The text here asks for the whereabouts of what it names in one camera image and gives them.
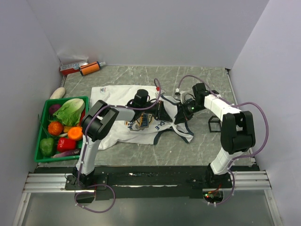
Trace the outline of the white printed tank top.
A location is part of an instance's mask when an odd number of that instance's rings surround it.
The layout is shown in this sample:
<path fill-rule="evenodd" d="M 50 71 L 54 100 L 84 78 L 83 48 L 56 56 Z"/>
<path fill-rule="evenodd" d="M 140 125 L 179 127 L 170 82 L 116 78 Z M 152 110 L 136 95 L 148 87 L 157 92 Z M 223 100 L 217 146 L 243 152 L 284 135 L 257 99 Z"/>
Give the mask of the white printed tank top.
<path fill-rule="evenodd" d="M 93 87 L 91 90 L 90 106 L 92 107 L 98 100 L 112 105 L 126 105 L 129 100 L 134 98 L 139 89 L 148 91 L 150 99 L 157 97 L 158 91 L 156 91 L 156 87 L 154 86 L 109 85 Z M 156 120 L 149 113 L 144 113 L 139 119 L 133 122 L 116 121 L 110 129 L 109 134 L 100 142 L 98 149 L 108 149 L 117 142 L 155 145 L 158 143 L 161 134 L 165 131 L 173 131 L 186 143 L 190 143 L 194 134 L 189 129 L 188 124 L 186 122 L 177 125 L 174 123 L 177 114 L 176 104 L 179 102 L 165 94 L 161 94 L 160 100 L 163 102 L 168 115 L 171 116 L 171 122 Z"/>

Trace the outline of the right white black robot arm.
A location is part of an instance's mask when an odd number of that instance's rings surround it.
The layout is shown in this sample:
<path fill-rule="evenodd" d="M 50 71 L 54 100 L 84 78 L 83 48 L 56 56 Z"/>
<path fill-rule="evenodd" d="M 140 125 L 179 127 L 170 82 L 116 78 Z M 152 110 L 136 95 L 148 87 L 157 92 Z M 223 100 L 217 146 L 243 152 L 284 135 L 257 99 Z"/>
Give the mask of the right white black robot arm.
<path fill-rule="evenodd" d="M 255 145 L 253 115 L 232 107 L 215 91 L 209 91 L 204 83 L 192 87 L 193 98 L 185 100 L 184 91 L 177 88 L 174 97 L 179 100 L 175 124 L 187 122 L 194 113 L 211 111 L 221 122 L 221 149 L 216 158 L 208 165 L 205 181 L 209 187 L 217 187 L 226 180 L 229 169 L 236 157 L 240 157 Z"/>

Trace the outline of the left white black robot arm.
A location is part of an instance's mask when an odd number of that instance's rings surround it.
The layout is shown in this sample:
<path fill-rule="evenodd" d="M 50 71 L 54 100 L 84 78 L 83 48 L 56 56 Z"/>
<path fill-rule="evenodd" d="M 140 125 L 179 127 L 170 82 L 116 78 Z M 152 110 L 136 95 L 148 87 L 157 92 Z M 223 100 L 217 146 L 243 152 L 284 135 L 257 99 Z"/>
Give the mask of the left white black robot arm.
<path fill-rule="evenodd" d="M 159 100 L 160 94 L 157 94 L 157 99 L 153 103 L 148 100 L 148 95 L 147 90 L 139 89 L 134 99 L 125 106 L 109 105 L 98 100 L 83 118 L 81 123 L 83 145 L 79 161 L 72 173 L 80 188 L 88 189 L 92 186 L 98 146 L 109 134 L 115 121 L 132 122 L 140 119 L 143 114 L 150 114 L 158 121 L 173 121 L 165 110 L 163 101 Z"/>

